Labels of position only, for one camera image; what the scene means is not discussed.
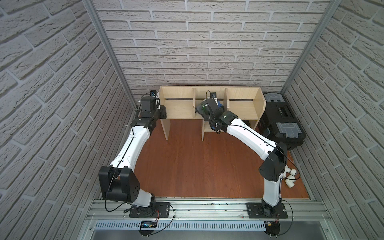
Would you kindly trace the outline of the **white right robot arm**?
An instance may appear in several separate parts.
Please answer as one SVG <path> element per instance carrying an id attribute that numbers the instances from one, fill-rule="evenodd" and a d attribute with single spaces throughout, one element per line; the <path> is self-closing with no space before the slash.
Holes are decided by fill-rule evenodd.
<path id="1" fill-rule="evenodd" d="M 286 176 L 287 146 L 275 143 L 257 133 L 231 111 L 224 111 L 218 101 L 206 99 L 197 106 L 196 112 L 207 120 L 216 133 L 225 132 L 240 140 L 262 160 L 259 172 L 264 178 L 262 203 L 273 208 L 281 203 L 281 182 Z"/>

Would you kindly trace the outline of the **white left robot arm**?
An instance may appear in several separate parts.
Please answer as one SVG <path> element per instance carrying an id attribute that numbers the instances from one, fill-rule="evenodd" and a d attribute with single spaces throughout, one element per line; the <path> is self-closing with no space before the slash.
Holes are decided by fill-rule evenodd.
<path id="1" fill-rule="evenodd" d="M 152 208 L 155 205 L 155 196 L 141 189 L 135 167 L 157 120 L 166 117 L 166 107 L 161 105 L 157 92 L 144 94 L 132 120 L 128 139 L 115 159 L 99 171 L 99 182 L 105 201 L 120 201 L 142 208 Z"/>

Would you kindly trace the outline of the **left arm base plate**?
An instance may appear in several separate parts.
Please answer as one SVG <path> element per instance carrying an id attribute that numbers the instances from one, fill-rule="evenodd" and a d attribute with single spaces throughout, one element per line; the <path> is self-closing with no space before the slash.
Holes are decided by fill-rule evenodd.
<path id="1" fill-rule="evenodd" d="M 149 207 L 132 207 L 130 210 L 130 218 L 168 218 L 170 215 L 170 203 L 159 202 Z"/>

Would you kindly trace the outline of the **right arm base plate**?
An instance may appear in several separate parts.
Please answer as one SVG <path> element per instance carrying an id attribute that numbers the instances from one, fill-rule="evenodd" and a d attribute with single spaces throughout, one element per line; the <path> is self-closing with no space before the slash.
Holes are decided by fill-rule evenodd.
<path id="1" fill-rule="evenodd" d="M 271 207 L 264 202 L 246 203 L 247 213 L 250 219 L 287 219 L 288 213 L 282 203 Z"/>

